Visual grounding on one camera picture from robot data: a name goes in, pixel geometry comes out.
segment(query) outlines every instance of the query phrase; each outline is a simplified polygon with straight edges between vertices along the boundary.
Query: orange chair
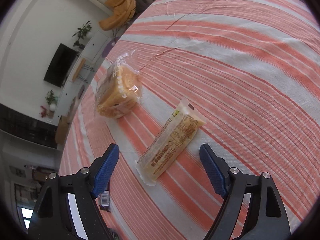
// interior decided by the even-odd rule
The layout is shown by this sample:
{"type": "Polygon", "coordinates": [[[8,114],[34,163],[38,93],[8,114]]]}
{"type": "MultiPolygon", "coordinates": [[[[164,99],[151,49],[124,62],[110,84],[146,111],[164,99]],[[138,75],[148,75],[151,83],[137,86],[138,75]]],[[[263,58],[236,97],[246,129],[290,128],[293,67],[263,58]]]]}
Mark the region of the orange chair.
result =
{"type": "Polygon", "coordinates": [[[113,15],[99,21],[102,30],[109,31],[130,21],[135,13],[136,0],[107,0],[104,3],[113,10],[113,15]]]}

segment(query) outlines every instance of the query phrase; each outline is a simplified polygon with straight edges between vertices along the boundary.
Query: clear plastic packaging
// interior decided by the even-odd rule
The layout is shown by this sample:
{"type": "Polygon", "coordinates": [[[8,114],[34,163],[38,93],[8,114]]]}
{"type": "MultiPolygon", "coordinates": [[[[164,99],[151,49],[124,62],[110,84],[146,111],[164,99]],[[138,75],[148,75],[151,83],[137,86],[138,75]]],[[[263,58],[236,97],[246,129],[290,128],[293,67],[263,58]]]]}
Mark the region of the clear plastic packaging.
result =
{"type": "Polygon", "coordinates": [[[118,57],[98,81],[95,98],[98,114],[109,118],[120,118],[140,102],[139,71],[129,65],[133,53],[134,51],[118,57]]]}
{"type": "Polygon", "coordinates": [[[178,104],[153,143],[137,161],[137,170],[149,186],[173,163],[195,136],[206,118],[186,98],[178,104]]]}

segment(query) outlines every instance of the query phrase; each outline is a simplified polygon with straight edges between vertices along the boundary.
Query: plastic bag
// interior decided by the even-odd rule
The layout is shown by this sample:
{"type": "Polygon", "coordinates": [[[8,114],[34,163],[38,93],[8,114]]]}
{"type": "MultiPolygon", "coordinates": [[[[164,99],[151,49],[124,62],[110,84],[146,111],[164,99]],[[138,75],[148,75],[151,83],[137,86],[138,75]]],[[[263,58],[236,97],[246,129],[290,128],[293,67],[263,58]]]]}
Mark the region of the plastic bag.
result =
{"type": "Polygon", "coordinates": [[[139,71],[129,65],[132,54],[118,57],[98,81],[95,108],[100,115],[120,118],[140,102],[139,71]]]}
{"type": "Polygon", "coordinates": [[[186,98],[178,104],[153,143],[137,161],[137,170],[149,186],[173,163],[195,136],[206,118],[186,98]]]}

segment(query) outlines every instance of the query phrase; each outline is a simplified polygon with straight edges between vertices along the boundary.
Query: blue gripper pad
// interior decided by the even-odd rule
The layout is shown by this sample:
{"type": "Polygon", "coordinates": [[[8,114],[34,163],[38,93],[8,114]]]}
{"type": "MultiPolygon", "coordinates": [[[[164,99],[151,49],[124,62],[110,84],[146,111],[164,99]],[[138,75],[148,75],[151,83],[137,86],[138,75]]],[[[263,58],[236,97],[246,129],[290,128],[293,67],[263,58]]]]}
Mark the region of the blue gripper pad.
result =
{"type": "Polygon", "coordinates": [[[116,144],[110,144],[109,148],[104,153],[108,154],[102,163],[99,171],[94,177],[94,186],[91,191],[92,195],[97,198],[99,194],[103,193],[106,190],[108,182],[111,178],[113,170],[116,167],[116,164],[119,159],[119,146],[116,144]]]}
{"type": "Polygon", "coordinates": [[[224,159],[217,157],[207,143],[201,145],[199,155],[215,193],[226,199],[230,183],[228,164],[224,159]]]}

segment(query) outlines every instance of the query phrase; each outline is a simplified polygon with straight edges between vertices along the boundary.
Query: purple object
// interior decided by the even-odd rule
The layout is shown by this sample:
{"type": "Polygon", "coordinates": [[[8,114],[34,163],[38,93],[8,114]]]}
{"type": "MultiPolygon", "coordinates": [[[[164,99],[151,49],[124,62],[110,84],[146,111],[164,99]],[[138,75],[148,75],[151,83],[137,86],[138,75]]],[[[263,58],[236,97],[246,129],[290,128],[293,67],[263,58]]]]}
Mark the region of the purple object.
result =
{"type": "Polygon", "coordinates": [[[110,41],[106,47],[104,48],[101,57],[108,56],[109,52],[113,49],[113,46],[116,44],[116,42],[119,40],[118,37],[116,37],[114,40],[110,41]]]}

